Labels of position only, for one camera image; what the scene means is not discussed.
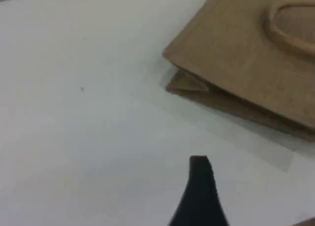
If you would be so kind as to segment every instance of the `kraft paper bag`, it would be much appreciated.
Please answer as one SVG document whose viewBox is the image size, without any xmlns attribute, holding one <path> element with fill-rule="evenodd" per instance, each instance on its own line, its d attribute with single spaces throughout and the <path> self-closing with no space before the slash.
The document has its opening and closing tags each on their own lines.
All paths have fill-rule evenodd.
<svg viewBox="0 0 315 226">
<path fill-rule="evenodd" d="M 207 0 L 163 53 L 180 68 L 168 91 L 314 141 L 315 0 L 302 1 Z"/>
</svg>

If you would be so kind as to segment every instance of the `white surface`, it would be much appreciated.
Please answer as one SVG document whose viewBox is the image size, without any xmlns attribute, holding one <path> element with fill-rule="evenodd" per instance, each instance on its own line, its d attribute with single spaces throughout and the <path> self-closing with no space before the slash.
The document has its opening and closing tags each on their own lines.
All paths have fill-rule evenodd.
<svg viewBox="0 0 315 226">
<path fill-rule="evenodd" d="M 313 145 L 165 92 L 161 52 L 204 1 L 0 3 L 1 225 L 166 226 L 190 155 L 232 226 L 315 214 Z"/>
</svg>

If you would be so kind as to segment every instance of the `brown paper bag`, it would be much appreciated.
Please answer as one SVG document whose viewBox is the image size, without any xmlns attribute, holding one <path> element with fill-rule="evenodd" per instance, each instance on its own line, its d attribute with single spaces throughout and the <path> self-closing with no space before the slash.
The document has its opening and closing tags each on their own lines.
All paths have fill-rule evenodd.
<svg viewBox="0 0 315 226">
<path fill-rule="evenodd" d="M 315 60 L 274 44 L 263 22 L 278 0 L 207 0 L 165 49 L 182 69 L 168 85 L 186 96 L 263 125 L 315 140 Z M 275 19 L 285 33 L 315 42 L 315 7 Z"/>
</svg>

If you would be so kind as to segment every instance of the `table surface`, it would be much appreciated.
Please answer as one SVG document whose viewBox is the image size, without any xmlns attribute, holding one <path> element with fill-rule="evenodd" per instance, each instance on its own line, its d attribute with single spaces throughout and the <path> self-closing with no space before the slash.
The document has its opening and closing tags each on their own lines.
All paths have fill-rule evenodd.
<svg viewBox="0 0 315 226">
<path fill-rule="evenodd" d="M 0 3 L 0 223 L 166 226 L 207 155 L 232 226 L 315 215 L 314 145 L 164 87 L 205 0 Z"/>
</svg>

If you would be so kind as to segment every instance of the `paper bag handle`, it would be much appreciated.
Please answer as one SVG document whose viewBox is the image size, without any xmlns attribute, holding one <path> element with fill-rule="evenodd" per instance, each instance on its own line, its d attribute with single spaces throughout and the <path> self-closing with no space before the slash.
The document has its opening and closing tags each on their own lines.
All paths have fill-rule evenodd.
<svg viewBox="0 0 315 226">
<path fill-rule="evenodd" d="M 292 37 L 281 31 L 274 22 L 280 10 L 289 7 L 315 7 L 315 0 L 281 0 L 269 7 L 266 15 L 266 32 L 276 43 L 290 47 L 297 52 L 315 57 L 315 44 Z"/>
</svg>

